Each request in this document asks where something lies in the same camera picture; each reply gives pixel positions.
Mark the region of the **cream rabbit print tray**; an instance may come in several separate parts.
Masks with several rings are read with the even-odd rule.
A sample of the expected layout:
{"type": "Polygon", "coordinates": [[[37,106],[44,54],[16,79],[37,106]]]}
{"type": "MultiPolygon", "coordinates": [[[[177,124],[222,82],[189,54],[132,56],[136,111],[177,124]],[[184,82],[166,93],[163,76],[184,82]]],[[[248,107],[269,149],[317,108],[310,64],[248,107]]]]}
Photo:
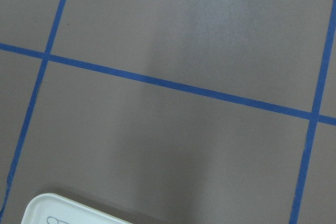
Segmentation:
{"type": "Polygon", "coordinates": [[[55,193],[34,197],[26,206],[21,223],[136,223],[55,193]]]}

